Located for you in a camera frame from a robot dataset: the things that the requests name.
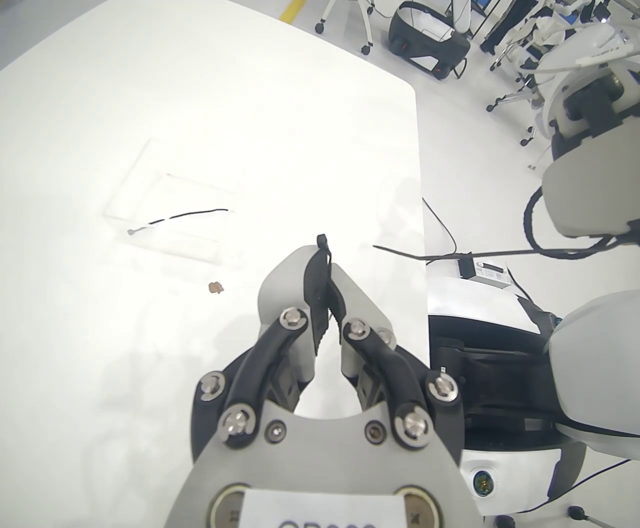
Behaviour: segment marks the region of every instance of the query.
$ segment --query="white robot body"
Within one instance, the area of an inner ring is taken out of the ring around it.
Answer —
[[[460,473],[476,501],[480,515],[502,515],[533,508],[548,499],[560,449],[525,452],[491,452],[465,449]],[[486,495],[474,480],[481,472],[493,480],[493,490]]]
[[[640,458],[636,324],[640,290],[610,294],[569,314],[549,342],[566,416],[585,427],[559,430],[596,451]]]

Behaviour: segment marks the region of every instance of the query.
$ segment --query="white floor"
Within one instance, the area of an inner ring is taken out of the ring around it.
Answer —
[[[100,0],[0,2],[0,68],[99,3]],[[283,2],[241,0],[240,3],[277,17]],[[294,26],[315,34],[314,25],[325,4],[324,0],[307,0]],[[374,47],[362,59],[415,88],[423,196],[455,236],[458,249],[477,252],[526,248],[522,212],[540,185],[544,163],[539,164],[540,172],[536,173],[528,170],[527,165],[535,162],[548,142],[536,138],[528,147],[519,145],[519,140],[526,136],[525,129],[532,124],[526,102],[498,107],[491,114],[485,111],[496,97],[514,90],[515,76],[506,68],[490,73],[492,58],[482,54],[475,43],[462,79],[451,76],[436,81],[386,49],[388,20],[374,13],[371,25]],[[366,37],[357,3],[339,0],[318,38],[361,56],[360,48]],[[317,119],[322,118],[323,109],[317,108]],[[535,218],[536,233],[543,246],[568,244],[555,233],[542,204],[536,209]],[[425,230],[430,254],[452,250],[447,234],[430,215],[425,217]],[[618,248],[579,262],[543,257],[511,257],[507,262],[534,301],[560,316],[599,295],[640,287],[637,248]],[[427,269],[431,275],[456,273],[455,265],[446,262],[434,263]],[[612,457],[591,453],[582,474],[586,476],[614,461]],[[637,468],[633,462],[600,476],[581,486],[568,499],[522,516],[518,526],[569,526],[571,522],[563,514],[571,503],[584,506],[592,515],[614,526],[635,526],[640,515],[636,499],[640,492]]]

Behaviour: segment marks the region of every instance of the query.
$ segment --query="white tabletop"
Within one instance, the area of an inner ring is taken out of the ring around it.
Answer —
[[[162,525],[197,379],[251,346],[262,279],[319,233],[426,359],[424,266],[371,248],[424,251],[404,81],[226,1],[110,0],[0,72],[0,115],[2,526]],[[236,183],[241,269],[120,243],[103,212],[153,139],[208,145],[211,184]],[[357,409],[335,326],[307,391],[303,413]]]

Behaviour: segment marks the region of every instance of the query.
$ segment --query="white label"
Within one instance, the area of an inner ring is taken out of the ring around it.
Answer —
[[[406,528],[402,497],[249,489],[239,528]]]

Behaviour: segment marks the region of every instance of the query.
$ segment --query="black cable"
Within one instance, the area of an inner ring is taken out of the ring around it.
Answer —
[[[527,291],[520,285],[518,284],[518,281],[516,280],[516,278],[513,276],[511,270],[509,268],[507,268],[507,273],[509,273],[509,276],[511,277],[511,282],[513,282],[513,285],[518,288],[522,293],[524,293],[524,296],[529,299],[530,302],[533,302],[533,299],[531,298],[531,296],[527,293]]]
[[[156,223],[160,223],[160,222],[164,222],[167,220],[173,220],[174,218],[180,218],[181,216],[189,216],[190,214],[204,214],[206,212],[216,212],[216,211],[228,211],[228,209],[208,209],[206,211],[191,211],[191,212],[183,212],[180,214],[174,214],[173,216],[170,216],[169,218],[160,218],[159,220],[154,220],[153,222],[149,222],[147,223],[147,226],[142,226],[142,227],[138,227],[137,229],[127,229],[127,233],[129,233],[129,235],[133,235],[135,233],[137,233],[138,231],[142,231],[143,229],[148,229],[148,226],[156,224]]]
[[[557,497],[554,497],[553,499],[549,499],[549,500],[543,502],[542,504],[538,504],[534,508],[518,511],[517,513],[530,513],[531,511],[536,511],[537,509],[542,508],[543,506],[546,506],[550,502],[554,502],[555,500],[558,500],[560,497],[564,497],[567,493],[569,493],[570,491],[573,491],[574,489],[576,489],[581,484],[584,484],[585,482],[590,481],[592,478],[597,477],[598,475],[602,475],[604,472],[607,472],[610,469],[616,468],[618,466],[622,466],[622,464],[626,464],[627,462],[631,462],[631,460],[629,460],[627,458],[626,460],[623,460],[622,462],[618,462],[617,464],[614,464],[614,465],[609,466],[609,467],[605,467],[604,469],[601,469],[600,471],[596,471],[593,475],[589,475],[588,477],[582,479],[580,482],[578,482],[577,484],[574,484],[573,486],[571,486],[571,488],[566,490],[564,493],[558,495]]]
[[[529,199],[529,203],[524,210],[524,234],[527,238],[527,242],[529,245],[535,249],[540,255],[544,255],[545,257],[551,257],[552,259],[564,259],[564,260],[579,260],[586,259],[590,255],[594,253],[598,253],[601,248],[607,246],[607,244],[613,238],[612,236],[602,237],[598,242],[596,242],[593,246],[589,248],[584,248],[583,250],[576,251],[571,254],[558,254],[557,252],[553,252],[553,250],[546,250],[540,247],[540,245],[536,242],[533,236],[533,208],[535,207],[538,200],[542,198],[542,187],[540,187]]]
[[[427,203],[427,200],[424,199],[424,197],[422,197],[422,202],[424,203],[424,205],[427,206],[427,209],[429,209],[431,211],[431,214],[433,216],[435,216],[436,220],[439,222],[439,224],[444,228],[444,230],[447,232],[447,234],[449,235],[449,238],[451,238],[451,241],[453,242],[453,251],[451,253],[447,253],[448,255],[454,255],[456,253],[456,251],[458,251],[458,243],[456,242],[455,237],[451,234],[451,231],[449,231],[449,228],[445,225],[445,223],[440,219],[440,217],[436,214],[436,212],[431,208],[431,206]],[[425,264],[425,266],[428,266],[429,264],[431,264],[432,262],[435,262],[437,259],[431,260],[429,262],[427,262]]]
[[[461,71],[460,73],[458,73],[458,72],[456,71],[456,69],[455,69],[455,68],[453,68],[453,73],[454,73],[454,75],[456,76],[456,79],[459,79],[460,77],[462,77],[462,74],[463,74],[463,73],[466,71],[466,69],[467,69],[467,57],[464,57],[464,58],[463,58],[463,61],[465,62],[465,65],[462,67],[462,71]]]
[[[589,255],[594,255],[595,253],[601,253],[604,251],[612,250],[613,248],[617,248],[620,244],[625,244],[627,242],[628,242],[627,239],[619,237],[618,240],[616,240],[615,242],[612,242],[608,246],[604,246],[603,248],[599,248],[597,250],[594,250],[592,248],[584,248],[584,249],[562,249],[562,250],[558,249],[558,250],[545,250],[545,251],[556,254],[556,255],[560,255],[560,254],[568,255],[571,253],[579,253],[579,252],[588,252]],[[466,257],[478,259],[482,257],[506,257],[508,255],[539,255],[540,254],[540,252],[537,250],[513,250],[513,251],[490,251],[490,252],[484,252],[484,253],[448,253],[447,255],[421,256],[421,255],[412,255],[411,253],[405,253],[402,251],[386,248],[384,246],[378,246],[375,244],[373,247],[375,247],[375,249],[378,249],[378,250],[388,251],[389,253],[394,253],[396,255],[400,255],[401,257],[407,257],[408,259],[414,259],[414,260],[456,260],[456,259],[462,259]]]
[[[384,19],[392,19],[393,15],[391,15],[390,17],[387,17],[386,15],[383,15],[380,11],[378,11],[378,8],[376,7],[376,5],[374,3],[371,2],[371,0],[367,0],[367,4],[369,4],[371,7],[373,7],[373,10],[380,15],[382,18]]]
[[[468,258],[468,257],[471,257],[471,258],[505,257],[507,255],[543,255],[545,257],[551,257],[553,259],[578,260],[578,259],[585,259],[586,257],[589,257],[590,255],[595,255],[596,253],[612,250],[613,248],[617,248],[621,244],[640,243],[640,241],[638,240],[637,232],[634,232],[632,230],[627,234],[617,236],[616,240],[613,242],[611,242],[611,240],[613,239],[613,236],[605,236],[601,238],[593,246],[590,246],[588,248],[553,249],[553,250],[543,249],[542,247],[540,247],[540,245],[538,245],[535,238],[533,237],[533,222],[532,222],[533,208],[541,197],[542,197],[542,187],[540,187],[535,193],[533,193],[524,211],[523,224],[524,224],[525,236],[527,238],[527,241],[532,247],[532,249],[530,250],[494,251],[494,252],[484,252],[484,253],[455,253],[454,252],[454,253],[448,253],[447,255],[420,256],[420,255],[412,255],[411,253],[405,253],[405,252],[394,250],[391,248],[386,248],[384,246],[374,245],[373,247],[379,250],[388,251],[390,253],[400,255],[401,257],[407,257],[408,259],[415,259],[415,260],[453,260],[453,259]]]

